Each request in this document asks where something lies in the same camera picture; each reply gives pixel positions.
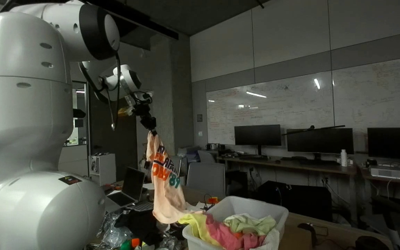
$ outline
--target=towel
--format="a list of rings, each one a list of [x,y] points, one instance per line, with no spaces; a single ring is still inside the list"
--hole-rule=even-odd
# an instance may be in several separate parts
[[[214,220],[210,214],[205,218],[205,225],[211,237],[215,239],[223,250],[251,250],[261,245],[265,239],[251,229],[233,233],[225,223]]]
[[[205,216],[205,214],[186,214],[178,219],[178,222],[190,225],[192,234],[198,236],[203,241],[219,245],[218,241],[211,237],[205,226]]]
[[[264,236],[268,234],[268,232],[275,226],[275,219],[272,216],[254,219],[246,214],[237,214],[225,218],[223,223],[228,225],[232,232],[250,229],[255,230],[257,234]]]

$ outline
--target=white basket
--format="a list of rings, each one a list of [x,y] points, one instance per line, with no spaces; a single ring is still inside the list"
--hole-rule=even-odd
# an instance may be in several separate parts
[[[235,195],[228,195],[211,209],[207,211],[215,220],[225,220],[225,218],[235,214],[247,214],[251,218],[261,219],[271,215],[275,219],[275,227],[267,234],[264,244],[257,250],[278,250],[283,236],[285,220],[289,211],[285,207]],[[192,234],[190,226],[183,227],[183,237],[187,240],[189,250],[218,250],[219,247],[203,241],[197,234]]]

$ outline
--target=pink cloth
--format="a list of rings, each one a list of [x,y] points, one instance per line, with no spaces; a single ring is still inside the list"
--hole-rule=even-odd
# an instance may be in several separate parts
[[[261,245],[264,240],[264,237],[253,230],[233,233],[225,223],[214,220],[210,214],[205,218],[205,225],[211,237],[215,239],[223,250],[250,250]]]

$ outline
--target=bottle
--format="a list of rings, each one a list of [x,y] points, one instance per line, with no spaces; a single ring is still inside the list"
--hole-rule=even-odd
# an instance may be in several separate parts
[[[340,165],[348,166],[348,155],[347,155],[347,151],[344,148],[340,151]]]

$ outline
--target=black monitor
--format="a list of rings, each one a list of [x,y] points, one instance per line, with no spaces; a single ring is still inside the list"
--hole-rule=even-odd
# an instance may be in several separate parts
[[[282,145],[280,125],[235,126],[236,144]]]
[[[343,148],[353,154],[353,129],[287,129],[287,151],[340,152]]]
[[[368,155],[400,158],[400,127],[368,127]]]

